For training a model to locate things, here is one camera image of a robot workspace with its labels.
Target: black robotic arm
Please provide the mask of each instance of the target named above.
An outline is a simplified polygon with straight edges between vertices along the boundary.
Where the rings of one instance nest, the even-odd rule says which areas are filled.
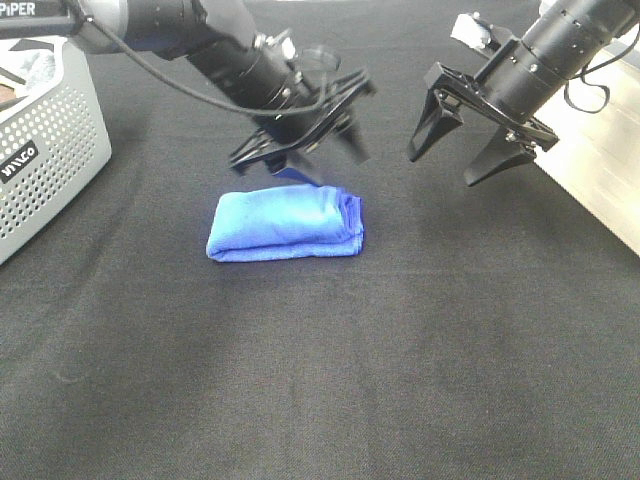
[[[577,72],[584,78],[592,70],[590,61],[613,38],[638,24],[640,0],[557,0],[521,39],[477,14],[460,17],[463,25],[456,26],[472,31],[475,38],[462,38],[465,32],[452,36],[488,61],[473,76],[441,63],[432,66],[425,77],[427,99],[409,144],[409,158],[418,160],[461,126],[459,109],[467,106],[499,125],[465,171],[467,184],[474,185],[532,162],[536,147],[547,151],[558,142],[535,113]]]
[[[373,93],[365,70],[314,86],[288,34],[256,30],[241,0],[33,0],[0,2],[0,39],[60,35],[89,53],[125,51],[157,78],[200,100],[255,121],[258,130],[231,156],[243,173],[264,162],[276,176],[319,184],[304,152],[336,132],[366,158],[352,102]],[[233,105],[182,87],[136,52],[186,59]]]

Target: black tablecloth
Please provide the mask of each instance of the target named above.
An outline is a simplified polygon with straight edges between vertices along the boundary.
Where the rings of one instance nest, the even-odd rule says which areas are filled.
[[[282,184],[227,167],[253,125],[90,57],[113,158],[0,267],[0,478],[638,478],[637,257],[535,165],[467,188],[478,115],[405,156],[431,64],[482,63],[456,15],[522,35],[538,2],[248,6],[375,79],[373,158],[313,154],[363,198],[363,253],[209,260],[218,198]]]

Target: wooden surface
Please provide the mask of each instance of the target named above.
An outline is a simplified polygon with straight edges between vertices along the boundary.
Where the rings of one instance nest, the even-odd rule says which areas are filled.
[[[592,63],[608,58],[602,53]],[[558,92],[537,116],[560,142],[540,152],[537,163],[640,254],[640,72],[620,61],[588,78],[611,88],[610,104],[595,115],[581,113]],[[571,97],[581,107],[597,108],[604,100],[598,88],[579,81],[571,85]]]

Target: blue towel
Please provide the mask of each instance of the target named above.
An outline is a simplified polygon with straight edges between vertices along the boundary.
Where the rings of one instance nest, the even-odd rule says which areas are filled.
[[[356,255],[361,199],[337,187],[290,185],[220,197],[207,242],[219,262]]]

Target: black cable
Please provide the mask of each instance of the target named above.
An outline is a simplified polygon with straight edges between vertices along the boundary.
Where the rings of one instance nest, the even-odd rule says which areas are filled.
[[[629,52],[631,52],[636,45],[638,44],[638,41],[640,40],[640,25],[638,25],[638,31],[636,32],[636,37],[633,40],[633,42],[631,42],[631,45],[629,45],[627,48],[625,48],[622,52],[620,52],[618,55],[616,55],[613,58],[610,58],[609,60],[607,60],[606,62],[602,62],[599,65],[596,65],[595,67],[589,68],[586,71],[580,72],[578,75],[574,76],[571,80],[575,80],[577,78],[583,77],[585,75],[589,75],[590,73],[595,72],[596,70],[600,70],[603,67],[606,67],[607,65],[611,65],[613,62],[617,62],[618,60],[620,60],[622,57],[624,57],[625,55],[627,55]]]
[[[326,88],[327,88],[327,74],[323,73],[322,75],[322,84],[320,86],[320,95],[318,100],[313,104],[307,107],[299,107],[299,108],[289,108],[289,109],[276,109],[276,110],[263,110],[263,109],[252,109],[252,108],[244,108],[239,107],[237,105],[233,105],[231,103],[224,102],[217,98],[210,97],[203,93],[198,92],[186,85],[183,85],[168,76],[162,73],[160,70],[155,68],[149,62],[147,62],[141,55],[136,53],[131,47],[129,47],[125,42],[123,42],[115,33],[113,33],[108,27],[103,25],[101,22],[96,20],[92,16],[86,16],[84,21],[93,25],[98,31],[100,31],[104,36],[106,36],[109,40],[115,43],[124,54],[126,54],[131,60],[137,63],[140,67],[146,70],[149,74],[153,75],[155,78],[160,80],[166,85],[182,92],[196,100],[200,100],[209,105],[213,105],[214,107],[221,108],[223,110],[227,110],[233,113],[240,113],[243,115],[250,115],[253,117],[262,116],[262,117],[272,117],[277,115],[282,116],[290,116],[290,115],[299,115],[301,113],[309,113],[315,112],[322,108],[325,100],[326,100]]]
[[[638,25],[638,31],[636,32],[635,39],[633,40],[633,42],[631,42],[631,45],[627,46],[627,48],[625,48],[622,52],[620,52],[615,57],[612,57],[609,60],[596,65],[595,67],[589,68],[589,64],[587,63],[584,67],[582,67],[579,74],[571,78],[571,80],[575,80],[579,78],[582,81],[582,83],[584,83],[585,85],[588,85],[590,87],[598,87],[604,92],[604,102],[600,108],[597,108],[595,110],[587,110],[584,108],[580,108],[575,103],[573,103],[573,101],[571,100],[571,96],[569,94],[569,82],[567,82],[564,86],[564,101],[567,102],[567,104],[571,108],[574,108],[575,110],[578,110],[580,112],[600,113],[609,104],[609,100],[611,99],[611,89],[606,85],[589,83],[587,82],[587,79],[585,77],[588,74],[595,72],[596,70],[600,70],[601,68],[606,67],[607,65],[611,65],[612,63],[622,59],[622,57],[630,53],[635,48],[635,46],[638,44],[638,41],[640,41],[640,25]]]

